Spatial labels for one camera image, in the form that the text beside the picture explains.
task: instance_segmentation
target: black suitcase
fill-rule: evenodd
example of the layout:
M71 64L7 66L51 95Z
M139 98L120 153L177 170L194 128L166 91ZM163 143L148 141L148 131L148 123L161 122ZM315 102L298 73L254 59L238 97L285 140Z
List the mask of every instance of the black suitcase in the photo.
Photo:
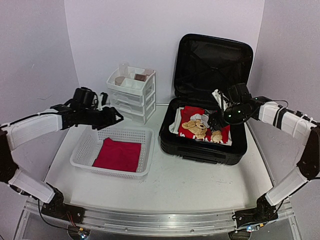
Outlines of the black suitcase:
M212 92L219 89L228 97L230 86L247 83L252 62L253 50L245 43L185 35L179 43L173 79L177 97L170 102L159 132L162 150L198 162L237 164L247 151L244 124L230 126L231 146L180 137L169 131L169 125L179 107L221 111Z

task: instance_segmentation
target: laundry basket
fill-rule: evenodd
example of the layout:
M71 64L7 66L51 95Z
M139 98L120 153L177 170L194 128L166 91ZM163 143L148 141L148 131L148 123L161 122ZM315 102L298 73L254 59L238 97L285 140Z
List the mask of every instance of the laundry basket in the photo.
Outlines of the laundry basket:
M106 138L113 141L141 144L136 172L119 171L92 166ZM75 146L70 163L85 171L125 179L141 179L149 172L155 146L155 132L147 127L107 127L99 131L88 126Z

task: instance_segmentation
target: red cloth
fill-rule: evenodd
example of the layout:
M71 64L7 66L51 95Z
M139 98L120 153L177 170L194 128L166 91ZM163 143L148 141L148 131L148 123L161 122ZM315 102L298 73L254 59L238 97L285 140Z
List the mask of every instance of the red cloth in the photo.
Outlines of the red cloth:
M188 139L196 139L196 136L191 131L189 131L188 129L184 129L182 127L182 124L189 122L190 118L195 114L203 115L203 114L205 114L205 110L203 108L195 107L195 106L185 106L184 109L181 110L181 123L180 123L179 129L178 129L178 131L179 131L178 135L180 137L185 137ZM223 127L221 129L223 143L228 142L229 131L230 131L230 125ZM209 128L207 128L207 130L205 132L204 140L207 142L210 142L211 136L212 136L212 132Z
M141 143L113 141L106 138L93 167L135 173L138 168Z
M205 110L203 108L195 106L185 106L184 109L181 110L181 123L178 130L180 137L185 137L188 139L196 138L196 136L191 131L182 127L182 124L189 122L190 118L195 114L203 115L205 114ZM206 130L205 137L210 137L211 139L211 131L209 128Z

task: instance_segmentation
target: brown teddy bear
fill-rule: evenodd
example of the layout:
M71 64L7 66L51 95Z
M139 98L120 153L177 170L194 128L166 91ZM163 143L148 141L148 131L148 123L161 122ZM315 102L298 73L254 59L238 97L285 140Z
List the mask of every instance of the brown teddy bear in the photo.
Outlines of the brown teddy bear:
M184 122L182 124L182 127L184 129L189 130L191 133L193 133L195 135L196 139L205 140L207 127L201 122L200 119L190 120L188 122Z
M211 142L219 143L222 140L222 133L221 131L214 131L211 135Z
M184 129L189 130L191 133L195 135L196 139L205 140L207 127L201 122L200 119L190 120L182 124ZM219 143L222 140L221 131L214 131L211 135L212 143Z

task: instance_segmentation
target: white table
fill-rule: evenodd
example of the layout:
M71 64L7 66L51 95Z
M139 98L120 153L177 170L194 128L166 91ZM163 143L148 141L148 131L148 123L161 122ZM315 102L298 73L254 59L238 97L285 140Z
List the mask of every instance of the white table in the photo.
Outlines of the white table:
M255 207L272 188L257 145L245 126L247 152L234 166L200 163L164 153L159 130L166 106L157 109L145 127L155 132L150 171L143 180L129 180L83 171L70 156L85 127L72 127L61 144L45 181L62 191L65 202L83 207L127 212L192 213ZM117 126L140 126L125 120Z

